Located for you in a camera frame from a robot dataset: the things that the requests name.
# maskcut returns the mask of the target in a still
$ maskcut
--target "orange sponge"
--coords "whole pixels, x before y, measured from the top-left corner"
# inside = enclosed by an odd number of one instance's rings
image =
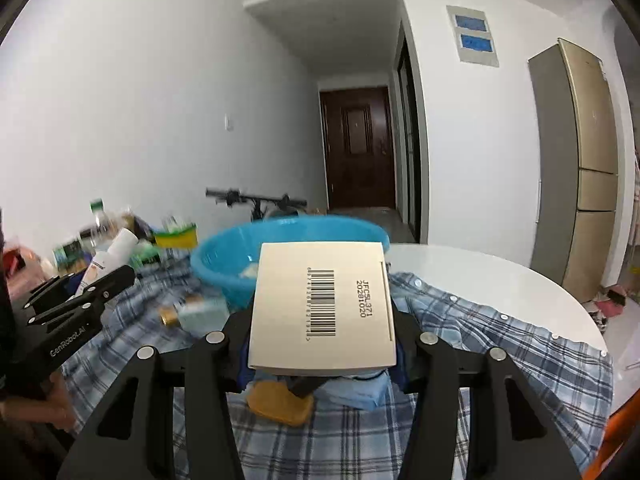
[[[260,381],[254,384],[246,402],[256,415],[288,426],[301,426],[311,415],[314,396],[308,395],[300,399],[287,389],[285,383]]]

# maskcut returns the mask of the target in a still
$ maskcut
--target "plaid shirt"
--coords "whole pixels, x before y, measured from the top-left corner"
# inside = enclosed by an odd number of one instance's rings
[[[412,312],[424,330],[456,348],[485,352],[501,346],[524,371],[530,385],[583,470],[600,446],[612,399],[611,359],[585,343],[552,337],[517,319],[424,283],[412,274],[390,276],[398,309]],[[184,348],[194,339],[160,323],[157,307],[196,292],[206,294],[187,262],[171,269],[145,271],[116,298],[102,333],[76,352],[64,367],[66,384],[78,416],[76,430],[136,350],[153,345],[160,352]],[[318,401],[311,419],[290,428],[258,418],[244,394],[228,394],[238,454],[246,478],[367,478],[398,476],[414,415],[415,396],[389,384],[383,405],[372,412]],[[460,390],[458,441],[452,478],[466,472],[469,394]],[[185,448],[184,391],[174,393],[174,449],[178,478],[188,477]]]

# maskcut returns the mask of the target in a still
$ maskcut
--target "white tabletop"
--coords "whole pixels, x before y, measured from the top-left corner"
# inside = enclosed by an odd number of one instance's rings
[[[488,254],[420,244],[391,244],[386,260],[391,263],[390,272],[412,272],[466,300],[492,306],[566,339],[607,349],[582,305],[527,267]]]

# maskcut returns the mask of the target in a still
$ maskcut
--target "cream cardboard box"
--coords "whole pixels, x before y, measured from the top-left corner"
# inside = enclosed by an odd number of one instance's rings
[[[395,364],[380,243],[262,245],[250,368],[279,375],[341,376]]]

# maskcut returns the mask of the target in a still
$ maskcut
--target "metal bolt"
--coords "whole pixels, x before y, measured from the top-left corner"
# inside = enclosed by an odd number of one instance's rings
[[[433,332],[422,332],[420,334],[420,341],[425,345],[435,345],[438,342],[438,336]]]
[[[139,359],[149,359],[154,354],[154,348],[152,346],[143,346],[136,355]]]
[[[507,358],[507,352],[497,346],[494,346],[489,350],[489,355],[496,361],[504,361]]]
[[[213,345],[222,343],[225,340],[225,335],[222,332],[209,332],[207,334],[207,343],[211,343]]]

